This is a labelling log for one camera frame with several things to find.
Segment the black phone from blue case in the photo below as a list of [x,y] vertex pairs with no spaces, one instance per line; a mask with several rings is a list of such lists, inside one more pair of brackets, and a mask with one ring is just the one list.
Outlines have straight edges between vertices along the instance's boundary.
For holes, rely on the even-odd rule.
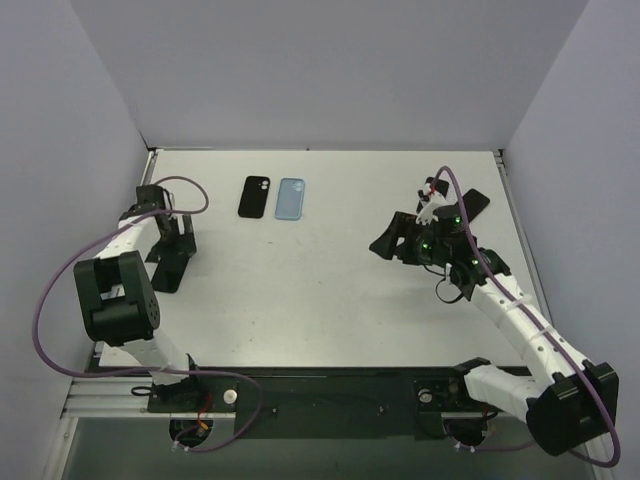
[[469,189],[462,199],[469,223],[475,220],[490,204],[490,199],[476,189]]

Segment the light blue cased phone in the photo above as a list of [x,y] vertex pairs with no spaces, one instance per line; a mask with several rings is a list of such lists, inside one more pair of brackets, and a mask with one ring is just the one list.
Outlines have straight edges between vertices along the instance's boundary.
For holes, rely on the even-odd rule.
[[305,181],[283,178],[280,181],[274,217],[282,221],[298,221],[302,217]]

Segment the black phone case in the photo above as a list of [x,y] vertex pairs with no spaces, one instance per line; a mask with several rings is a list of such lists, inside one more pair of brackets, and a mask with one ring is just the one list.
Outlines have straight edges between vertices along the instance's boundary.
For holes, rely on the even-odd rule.
[[246,177],[237,210],[241,218],[260,219],[264,216],[270,185],[269,177]]
[[156,292],[176,293],[179,289],[190,257],[185,253],[168,254],[156,267],[151,284]]

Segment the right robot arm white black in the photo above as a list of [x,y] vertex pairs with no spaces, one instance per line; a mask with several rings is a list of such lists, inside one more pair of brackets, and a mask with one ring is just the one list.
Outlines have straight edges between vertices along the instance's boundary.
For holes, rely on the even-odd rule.
[[484,313],[524,361],[531,377],[507,373],[486,359],[460,365],[447,383],[449,402],[468,409],[477,402],[524,422],[535,442],[558,456],[615,427],[619,378],[596,365],[560,335],[523,292],[506,263],[478,247],[458,205],[440,206],[427,219],[394,214],[369,249],[384,260],[437,266]]

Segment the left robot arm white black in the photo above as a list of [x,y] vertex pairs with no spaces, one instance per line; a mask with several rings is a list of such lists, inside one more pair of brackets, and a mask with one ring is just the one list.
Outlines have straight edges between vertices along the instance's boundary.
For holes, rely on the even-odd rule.
[[196,252],[191,216],[172,212],[164,187],[143,185],[102,250],[73,268],[90,339],[132,356],[151,373],[149,395],[186,412],[203,405],[206,388],[192,357],[161,330],[156,295],[178,291]]

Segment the blue phone black screen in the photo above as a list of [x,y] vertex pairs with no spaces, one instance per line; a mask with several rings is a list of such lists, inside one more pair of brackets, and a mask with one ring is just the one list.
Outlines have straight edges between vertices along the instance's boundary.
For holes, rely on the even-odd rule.
[[416,212],[419,213],[428,203],[432,192],[437,192],[440,196],[446,199],[449,186],[450,184],[446,180],[435,180],[433,177],[427,177],[424,185],[417,191],[418,203],[416,206]]

